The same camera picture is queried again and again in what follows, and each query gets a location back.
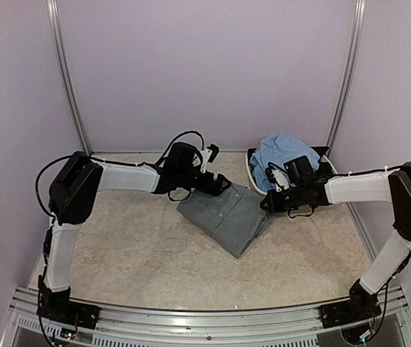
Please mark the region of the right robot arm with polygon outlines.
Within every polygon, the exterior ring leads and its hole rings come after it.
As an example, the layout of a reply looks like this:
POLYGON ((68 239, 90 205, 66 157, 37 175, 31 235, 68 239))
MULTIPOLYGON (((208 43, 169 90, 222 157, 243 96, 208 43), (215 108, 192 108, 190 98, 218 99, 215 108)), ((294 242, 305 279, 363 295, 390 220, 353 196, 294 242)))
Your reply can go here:
POLYGON ((314 171, 307 157, 280 168, 288 176, 287 188, 271 189, 260 207, 268 213, 291 213, 299 207, 380 202, 390 204, 392 232, 370 267, 350 289, 343 313, 358 321, 369 312, 377 293, 407 265, 411 258, 411 162, 364 172, 323 175, 314 171))

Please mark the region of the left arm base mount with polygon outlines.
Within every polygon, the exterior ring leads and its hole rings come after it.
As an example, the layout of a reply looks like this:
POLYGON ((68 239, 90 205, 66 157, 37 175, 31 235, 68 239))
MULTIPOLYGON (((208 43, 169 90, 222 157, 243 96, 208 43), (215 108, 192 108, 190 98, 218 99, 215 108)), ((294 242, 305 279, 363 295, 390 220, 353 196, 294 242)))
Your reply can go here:
POLYGON ((48 302, 40 304, 38 315, 55 322, 94 330, 100 307, 75 301, 48 302))

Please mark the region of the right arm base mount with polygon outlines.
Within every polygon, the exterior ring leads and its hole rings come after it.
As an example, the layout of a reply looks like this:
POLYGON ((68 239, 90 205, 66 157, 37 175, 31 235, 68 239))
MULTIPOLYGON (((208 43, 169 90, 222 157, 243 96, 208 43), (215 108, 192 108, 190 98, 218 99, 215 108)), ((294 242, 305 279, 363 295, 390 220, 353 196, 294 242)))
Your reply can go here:
POLYGON ((324 329, 339 327, 362 320, 368 320, 382 313, 378 303, 366 307, 355 306, 351 300, 324 304, 319 307, 321 323, 324 329))

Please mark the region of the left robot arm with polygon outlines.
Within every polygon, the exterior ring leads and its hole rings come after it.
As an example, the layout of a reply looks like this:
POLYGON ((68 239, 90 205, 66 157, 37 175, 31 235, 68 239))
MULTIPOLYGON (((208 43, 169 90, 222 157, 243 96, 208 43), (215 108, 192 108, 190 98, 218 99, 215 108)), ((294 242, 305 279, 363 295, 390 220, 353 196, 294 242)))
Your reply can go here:
POLYGON ((62 322, 75 314, 69 300, 74 244, 82 224, 92 214, 98 192, 129 190, 169 195, 184 189, 218 197, 231 186, 225 176, 207 169, 218 153, 216 145, 198 149, 174 142, 155 163, 121 163, 83 152, 63 157, 64 166, 51 183, 45 208, 51 224, 43 242, 45 268, 38 281, 40 311, 62 322))

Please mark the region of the grey long sleeve shirt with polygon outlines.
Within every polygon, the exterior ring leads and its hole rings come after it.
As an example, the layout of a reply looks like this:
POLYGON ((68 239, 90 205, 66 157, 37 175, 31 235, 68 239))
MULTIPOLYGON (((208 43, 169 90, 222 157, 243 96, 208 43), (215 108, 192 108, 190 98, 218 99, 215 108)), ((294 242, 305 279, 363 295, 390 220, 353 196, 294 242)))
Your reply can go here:
POLYGON ((177 211, 238 259, 267 226, 269 213, 260 202, 257 193, 231 184, 217 197, 195 190, 177 211))

